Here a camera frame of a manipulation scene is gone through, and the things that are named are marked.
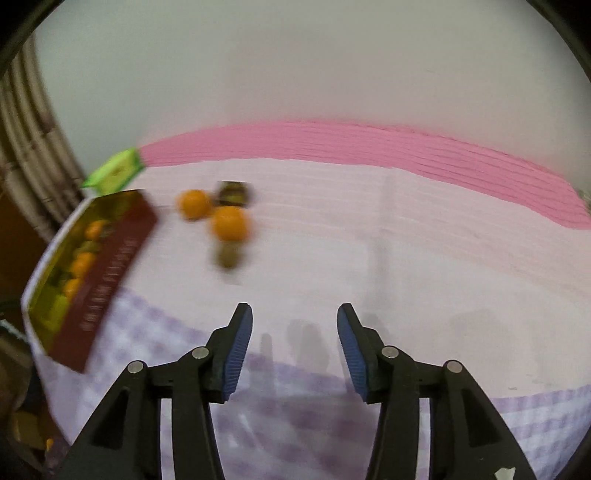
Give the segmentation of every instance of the metal pin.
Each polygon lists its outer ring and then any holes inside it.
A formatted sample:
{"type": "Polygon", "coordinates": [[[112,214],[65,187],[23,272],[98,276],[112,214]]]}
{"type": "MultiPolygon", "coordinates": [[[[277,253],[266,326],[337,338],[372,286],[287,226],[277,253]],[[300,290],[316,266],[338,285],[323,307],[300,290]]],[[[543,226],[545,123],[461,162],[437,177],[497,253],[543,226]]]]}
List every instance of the metal pin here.
{"type": "Polygon", "coordinates": [[[193,349],[191,355],[193,356],[193,358],[199,360],[207,357],[209,355],[209,350],[207,350],[207,348],[204,346],[198,346],[197,348],[193,349]]]}
{"type": "Polygon", "coordinates": [[[136,374],[138,372],[141,372],[143,368],[144,364],[142,362],[140,362],[139,360],[134,360],[127,366],[127,371],[130,374],[136,374]]]}
{"type": "Polygon", "coordinates": [[[382,348],[382,355],[386,358],[396,358],[399,353],[395,346],[385,346],[382,348]]]}
{"type": "Polygon", "coordinates": [[[464,369],[464,367],[460,362],[452,360],[451,362],[447,363],[447,369],[454,374],[458,374],[464,369]]]}

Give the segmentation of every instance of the fruit box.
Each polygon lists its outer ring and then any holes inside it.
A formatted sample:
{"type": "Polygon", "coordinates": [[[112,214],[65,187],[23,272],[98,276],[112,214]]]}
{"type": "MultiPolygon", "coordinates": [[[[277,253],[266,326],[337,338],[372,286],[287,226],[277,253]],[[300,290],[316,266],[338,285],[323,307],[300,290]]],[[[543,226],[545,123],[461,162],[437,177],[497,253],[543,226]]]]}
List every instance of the fruit box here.
{"type": "Polygon", "coordinates": [[[55,361],[84,371],[109,303],[156,222],[139,190],[95,198],[74,221],[47,260],[27,309],[55,361]]]}

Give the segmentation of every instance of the white wall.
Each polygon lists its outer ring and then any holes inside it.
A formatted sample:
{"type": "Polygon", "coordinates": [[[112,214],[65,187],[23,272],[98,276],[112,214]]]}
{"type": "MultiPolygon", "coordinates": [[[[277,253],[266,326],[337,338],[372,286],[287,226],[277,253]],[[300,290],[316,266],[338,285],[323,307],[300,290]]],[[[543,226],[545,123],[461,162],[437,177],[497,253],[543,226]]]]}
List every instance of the white wall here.
{"type": "Polygon", "coordinates": [[[525,0],[66,0],[40,67],[86,171],[277,119],[407,124],[591,187],[591,85],[525,0]]]}

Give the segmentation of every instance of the orange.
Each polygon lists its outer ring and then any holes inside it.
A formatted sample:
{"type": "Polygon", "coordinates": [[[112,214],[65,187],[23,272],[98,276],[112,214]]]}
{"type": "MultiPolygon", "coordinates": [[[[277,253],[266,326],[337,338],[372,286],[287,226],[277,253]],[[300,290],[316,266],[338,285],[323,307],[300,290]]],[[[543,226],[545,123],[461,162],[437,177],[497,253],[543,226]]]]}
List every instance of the orange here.
{"type": "Polygon", "coordinates": [[[87,240],[96,242],[100,238],[100,233],[103,231],[105,225],[109,223],[107,220],[95,220],[91,222],[84,230],[84,236],[87,240]]]}
{"type": "Polygon", "coordinates": [[[71,278],[70,280],[68,280],[66,282],[66,284],[64,285],[63,293],[66,296],[66,298],[68,299],[68,301],[72,301],[74,299],[81,284],[82,284],[81,278],[71,278]]]}
{"type": "Polygon", "coordinates": [[[95,260],[96,254],[92,252],[82,252],[72,262],[70,272],[72,272],[72,275],[76,278],[82,278],[88,273],[95,260]]]}
{"type": "Polygon", "coordinates": [[[212,200],[203,190],[187,190],[178,197],[178,209],[185,220],[199,220],[209,216],[212,200]]]}
{"type": "Polygon", "coordinates": [[[248,238],[248,217],[243,208],[223,206],[213,211],[213,234],[223,241],[243,242],[248,238]]]}

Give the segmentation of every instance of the green fruit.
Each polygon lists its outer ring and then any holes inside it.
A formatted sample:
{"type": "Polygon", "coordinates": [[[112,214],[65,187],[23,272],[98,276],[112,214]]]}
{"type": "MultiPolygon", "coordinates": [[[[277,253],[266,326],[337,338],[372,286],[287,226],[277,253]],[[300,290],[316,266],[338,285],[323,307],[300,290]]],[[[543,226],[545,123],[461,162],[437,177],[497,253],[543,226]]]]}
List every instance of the green fruit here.
{"type": "Polygon", "coordinates": [[[242,243],[241,242],[220,242],[217,253],[217,264],[227,270],[236,268],[242,261],[242,243]]]}

